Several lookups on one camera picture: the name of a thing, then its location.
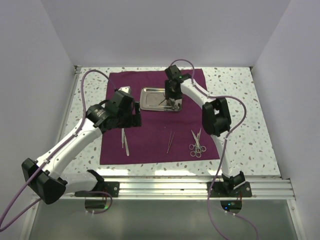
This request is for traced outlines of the steel forceps with rings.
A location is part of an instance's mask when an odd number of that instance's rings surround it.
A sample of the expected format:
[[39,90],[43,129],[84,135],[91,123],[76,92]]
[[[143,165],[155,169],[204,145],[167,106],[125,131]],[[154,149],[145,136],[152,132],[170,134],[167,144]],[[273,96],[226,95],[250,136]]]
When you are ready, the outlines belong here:
[[192,134],[193,139],[194,139],[194,144],[190,144],[189,145],[189,149],[190,150],[199,149],[201,151],[202,150],[202,146],[200,145],[198,138],[196,137],[195,133],[192,130],[191,130],[191,134]]

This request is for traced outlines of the small steel ring scissors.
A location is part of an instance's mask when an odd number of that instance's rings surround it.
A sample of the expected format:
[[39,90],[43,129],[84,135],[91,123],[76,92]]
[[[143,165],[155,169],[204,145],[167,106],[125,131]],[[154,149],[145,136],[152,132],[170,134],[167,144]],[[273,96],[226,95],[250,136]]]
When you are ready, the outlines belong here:
[[195,133],[191,130],[191,134],[194,138],[195,143],[189,145],[189,149],[191,150],[191,154],[195,157],[196,155],[200,155],[205,152],[207,149],[205,146],[200,144],[199,138],[195,135]]

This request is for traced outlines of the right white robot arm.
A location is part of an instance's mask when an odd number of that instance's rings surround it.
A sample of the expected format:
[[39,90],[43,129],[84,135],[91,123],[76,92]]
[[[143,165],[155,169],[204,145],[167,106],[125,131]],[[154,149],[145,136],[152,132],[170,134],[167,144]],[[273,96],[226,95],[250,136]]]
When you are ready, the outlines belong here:
[[[164,89],[167,100],[172,100],[175,103],[183,95],[186,95],[202,108],[202,128],[212,138],[220,159],[218,170],[222,171],[221,188],[227,196],[235,196],[246,180],[239,167],[231,166],[227,154],[227,141],[229,135],[245,120],[246,106],[240,99],[233,96],[211,96],[207,90],[190,77],[185,80],[168,79],[164,82]],[[234,127],[231,127],[232,120],[227,98],[238,101],[244,110],[242,119]]]

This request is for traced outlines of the steel surgical scissors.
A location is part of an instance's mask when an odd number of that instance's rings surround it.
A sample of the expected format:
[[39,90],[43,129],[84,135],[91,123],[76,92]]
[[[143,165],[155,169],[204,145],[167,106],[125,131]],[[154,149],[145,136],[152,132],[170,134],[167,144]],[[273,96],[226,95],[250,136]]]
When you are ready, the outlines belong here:
[[202,150],[199,150],[199,149],[190,150],[190,156],[200,158],[202,156]]

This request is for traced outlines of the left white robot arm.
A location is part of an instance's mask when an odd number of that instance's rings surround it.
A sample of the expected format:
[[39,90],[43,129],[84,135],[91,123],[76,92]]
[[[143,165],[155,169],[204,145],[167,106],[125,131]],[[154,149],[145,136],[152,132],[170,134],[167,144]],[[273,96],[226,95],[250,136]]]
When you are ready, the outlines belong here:
[[64,175],[65,168],[90,143],[112,129],[142,126],[140,104],[134,100],[104,101],[88,108],[84,117],[56,146],[36,160],[21,165],[28,186],[50,205],[68,193],[99,196],[106,189],[104,178],[94,170]]

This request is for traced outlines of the fine pointed steel tweezers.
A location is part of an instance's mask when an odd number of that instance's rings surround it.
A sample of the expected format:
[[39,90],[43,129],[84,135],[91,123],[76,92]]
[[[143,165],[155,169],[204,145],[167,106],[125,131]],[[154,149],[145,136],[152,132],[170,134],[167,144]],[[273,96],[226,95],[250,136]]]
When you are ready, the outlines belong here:
[[171,145],[172,145],[174,136],[175,136],[175,132],[174,132],[174,131],[171,131],[171,132],[170,132],[170,135],[169,135],[168,145],[167,145],[167,151],[166,151],[167,154],[168,154],[169,151],[170,151],[170,147],[171,147]]

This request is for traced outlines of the steel straight probe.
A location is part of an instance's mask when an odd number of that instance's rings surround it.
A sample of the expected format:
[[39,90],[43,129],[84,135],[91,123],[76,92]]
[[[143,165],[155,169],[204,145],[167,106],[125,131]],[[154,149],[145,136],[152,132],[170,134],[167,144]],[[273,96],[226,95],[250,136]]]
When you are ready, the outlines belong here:
[[130,151],[129,151],[129,145],[128,145],[126,134],[124,134],[124,147],[125,147],[126,156],[129,157]]

